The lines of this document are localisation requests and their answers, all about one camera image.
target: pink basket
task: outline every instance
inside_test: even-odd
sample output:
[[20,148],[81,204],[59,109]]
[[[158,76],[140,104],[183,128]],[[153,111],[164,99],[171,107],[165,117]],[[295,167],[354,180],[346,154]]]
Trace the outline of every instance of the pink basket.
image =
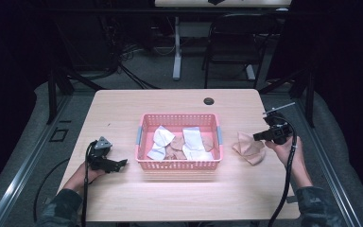
[[[154,133],[160,126],[177,136],[182,135],[183,128],[199,127],[202,136],[208,136],[214,141],[214,148],[211,150],[214,160],[151,160],[147,154],[152,149]],[[147,113],[142,116],[135,146],[135,159],[143,170],[215,170],[222,158],[222,136],[215,114]]]

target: desk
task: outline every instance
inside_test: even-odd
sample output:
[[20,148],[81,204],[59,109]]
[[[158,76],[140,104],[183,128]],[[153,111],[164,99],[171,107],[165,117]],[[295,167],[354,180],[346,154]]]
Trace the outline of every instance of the desk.
[[[206,105],[205,97],[215,103]],[[105,136],[111,160],[129,159],[120,173],[89,186],[87,221],[194,221],[269,219],[283,193],[285,167],[273,150],[251,166],[233,149],[237,132],[268,129],[255,90],[99,91],[87,114],[60,188],[84,161],[88,145]],[[146,113],[217,114],[224,158],[206,179],[152,178],[134,159],[140,118]],[[278,218],[297,218],[297,203],[285,204]]]
[[[217,5],[208,3],[208,0],[155,0],[155,7],[159,8],[286,8],[291,0],[225,0]],[[175,63],[173,66],[173,79],[181,78],[182,51],[180,49],[180,21],[175,20]]]

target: gray carpet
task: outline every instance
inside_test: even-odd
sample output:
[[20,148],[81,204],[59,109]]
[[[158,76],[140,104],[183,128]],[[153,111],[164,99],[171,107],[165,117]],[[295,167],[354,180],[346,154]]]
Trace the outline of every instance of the gray carpet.
[[[268,50],[266,62],[269,63],[272,48]],[[129,59],[124,62],[125,66],[140,79],[148,81],[164,89],[192,89],[203,88],[203,71],[200,70],[202,63],[202,40],[188,40],[182,49],[181,79],[175,81],[172,79],[173,72],[173,53],[169,55],[160,55],[157,52],[148,53],[143,50],[131,52]],[[213,67],[213,74],[223,75],[226,73],[241,77],[238,69],[235,67]],[[267,72],[265,65],[259,88],[266,86],[264,75]],[[84,76],[90,77],[94,72],[83,73]],[[59,162],[69,158],[73,147],[77,141],[79,131],[82,127],[85,116],[88,112],[94,92],[78,81],[72,81],[76,88],[72,96],[62,96],[58,92],[60,115],[51,126],[46,126],[48,119],[48,96],[47,85],[43,84],[36,89],[38,95],[37,105],[31,116],[26,129],[19,140],[16,149],[13,151],[7,166],[0,176],[0,204],[2,199],[7,195],[10,184],[16,180],[16,174],[22,167],[26,167],[31,174],[23,178],[25,184],[18,188],[18,193],[14,193],[15,198],[11,198],[11,203],[4,211],[0,210],[0,225],[2,226],[32,226],[33,225],[33,202],[38,187],[43,181],[46,174]],[[115,73],[103,79],[94,80],[95,83],[108,89],[140,89],[127,75],[123,72]],[[210,88],[250,88],[252,83],[233,82],[225,84],[223,82],[210,82]],[[304,141],[305,161],[308,170],[312,176],[315,185],[325,188],[332,199],[336,198],[333,190],[333,183],[328,182],[324,169],[320,163],[318,155],[317,139],[321,142],[321,148],[326,152],[338,179],[344,188],[345,196],[349,199],[350,205],[353,206],[355,215],[358,217],[358,223],[363,226],[363,186],[359,181],[354,170],[348,162],[348,152],[336,120],[328,110],[327,105],[321,97],[316,96],[314,105],[314,123],[316,128],[310,129],[303,120],[303,102],[301,100],[291,100],[286,94],[290,87],[289,84],[276,89],[271,94],[262,95],[261,98],[266,108],[278,107],[290,103],[298,102],[293,107],[282,110],[282,114],[289,119],[298,131],[299,136]],[[41,155],[33,156],[36,160],[35,166],[24,166],[25,161],[32,155],[34,150],[40,150]],[[66,163],[59,166],[47,179],[38,200],[37,215],[43,208],[43,202],[55,196],[58,186],[61,182],[61,176],[64,173]],[[266,226],[267,222],[261,221],[261,226]],[[356,226],[347,221],[347,226]],[[89,223],[88,226],[113,226],[113,223]],[[295,220],[277,220],[274,226],[300,226],[300,219]]]

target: human arm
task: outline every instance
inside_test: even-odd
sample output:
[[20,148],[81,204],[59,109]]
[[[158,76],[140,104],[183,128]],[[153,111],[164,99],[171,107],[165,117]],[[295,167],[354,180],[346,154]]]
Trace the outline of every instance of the human arm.
[[[105,171],[101,169],[92,170],[89,168],[89,183],[103,174]],[[43,209],[36,226],[76,226],[78,209],[82,203],[82,198],[78,192],[82,190],[84,177],[85,163],[82,163],[58,195]]]
[[[283,145],[267,141],[266,146],[272,148],[280,161],[286,166],[292,137]],[[341,226],[342,221],[326,192],[315,187],[305,167],[303,157],[303,142],[297,137],[296,151],[291,166],[291,174],[298,187],[296,196],[302,214],[302,226]]]

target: dark background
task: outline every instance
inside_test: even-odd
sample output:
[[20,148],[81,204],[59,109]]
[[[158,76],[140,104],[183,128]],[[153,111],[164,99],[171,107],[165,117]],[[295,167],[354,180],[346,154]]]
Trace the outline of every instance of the dark background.
[[[125,5],[117,2],[118,7],[133,7],[128,1],[123,2]],[[53,67],[102,70],[112,63],[112,50],[101,30],[102,21],[85,17],[81,26],[72,23],[73,19],[80,18],[59,18],[55,24],[45,17],[33,17],[31,23],[30,15],[21,10],[24,3],[0,2],[0,172],[33,111],[34,89],[47,82]],[[46,5],[43,1],[27,3],[36,7]],[[65,5],[66,1],[49,3]],[[152,7],[152,1],[134,3]],[[72,4],[96,6],[88,0]],[[295,10],[330,12],[336,16],[286,20],[268,78],[287,77],[308,65],[314,68],[316,92],[336,117],[349,148],[350,162],[363,183],[363,1],[293,1],[291,11]],[[125,32],[150,49],[149,37],[141,37],[149,30],[147,26],[158,18],[148,19],[142,22],[141,18],[123,17],[120,20]],[[78,50],[76,55],[62,38],[63,32],[76,44],[73,46]]]
[[333,16],[287,20],[268,79],[313,69],[315,90],[343,131],[350,163],[363,183],[363,1],[293,0],[290,11]]

